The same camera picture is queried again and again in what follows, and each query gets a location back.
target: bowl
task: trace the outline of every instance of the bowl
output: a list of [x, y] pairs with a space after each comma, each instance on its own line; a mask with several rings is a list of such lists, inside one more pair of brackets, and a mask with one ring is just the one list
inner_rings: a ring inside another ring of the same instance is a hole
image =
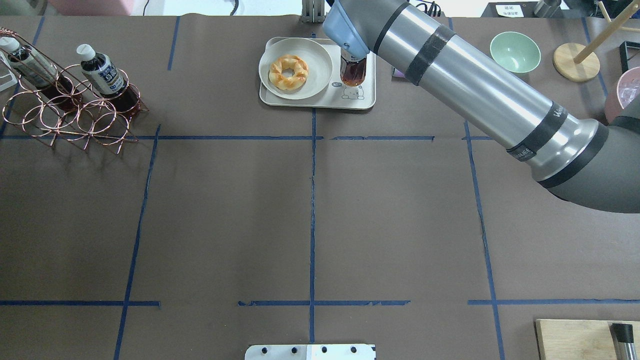
[[535, 41], [516, 31], [499, 33], [490, 45], [491, 57], [505, 69], [525, 74], [540, 64], [540, 48]]
[[640, 95], [640, 67], [627, 70], [616, 81], [616, 86], [609, 90], [604, 103], [607, 121], [611, 123], [620, 115], [622, 109], [626, 108], [636, 95]]
[[[269, 80], [271, 63], [285, 54], [299, 56], [309, 67], [309, 75], [304, 85], [296, 90], [281, 90]], [[312, 97], [329, 85], [333, 72], [333, 62], [329, 52], [313, 40], [307, 38], [285, 38], [267, 47], [260, 58], [258, 73], [260, 82], [270, 92], [284, 99], [306, 99]]]

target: beige tray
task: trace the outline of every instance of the beige tray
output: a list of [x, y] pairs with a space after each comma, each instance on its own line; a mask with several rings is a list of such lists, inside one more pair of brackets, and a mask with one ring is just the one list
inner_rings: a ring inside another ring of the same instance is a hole
[[[265, 49], [284, 37], [276, 37], [267, 41]], [[260, 84], [260, 100], [272, 106], [298, 106], [306, 108], [334, 108], [366, 110], [376, 103], [376, 55], [367, 55], [367, 75], [360, 86], [346, 86], [340, 80], [340, 47], [333, 40], [325, 38], [311, 38], [322, 45], [333, 61], [333, 73], [326, 90], [312, 97], [300, 100], [284, 99], [267, 90]]]

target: white plate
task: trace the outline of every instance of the white plate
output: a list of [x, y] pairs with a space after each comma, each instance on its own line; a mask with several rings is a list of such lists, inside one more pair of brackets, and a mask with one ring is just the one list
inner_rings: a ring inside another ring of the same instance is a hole
[[[305, 84], [292, 91], [280, 90], [269, 80], [271, 63], [285, 54], [299, 56], [309, 67]], [[322, 45], [306, 38], [286, 38], [267, 47], [258, 65], [258, 74], [264, 87], [279, 97], [292, 100], [306, 99], [324, 90], [329, 85], [332, 71], [329, 53]]]

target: bottle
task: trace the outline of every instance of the bottle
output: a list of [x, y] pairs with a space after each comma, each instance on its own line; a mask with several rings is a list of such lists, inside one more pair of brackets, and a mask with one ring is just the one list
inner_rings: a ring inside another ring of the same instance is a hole
[[77, 109], [77, 103], [82, 100], [81, 94], [72, 97], [73, 84], [60, 74], [56, 79], [56, 67], [36, 49], [29, 45], [22, 45], [12, 37], [0, 38], [0, 48], [9, 54], [9, 64], [24, 79], [29, 81], [37, 90], [42, 92], [53, 104], [63, 111]]
[[76, 49], [82, 60], [80, 67], [84, 76], [103, 98], [107, 99], [119, 113], [129, 117], [139, 109], [138, 96], [113, 65], [109, 56], [96, 53], [88, 44]]
[[356, 58], [345, 49], [340, 52], [340, 78], [347, 86], [358, 86], [367, 75], [367, 56]]

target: donut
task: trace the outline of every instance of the donut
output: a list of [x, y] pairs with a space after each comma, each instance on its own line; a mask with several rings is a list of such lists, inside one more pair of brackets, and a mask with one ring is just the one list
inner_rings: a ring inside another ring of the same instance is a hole
[[[283, 70], [293, 70], [293, 76], [284, 76]], [[281, 90], [295, 90], [307, 81], [309, 67], [304, 60], [295, 55], [283, 55], [271, 64], [269, 80]]]

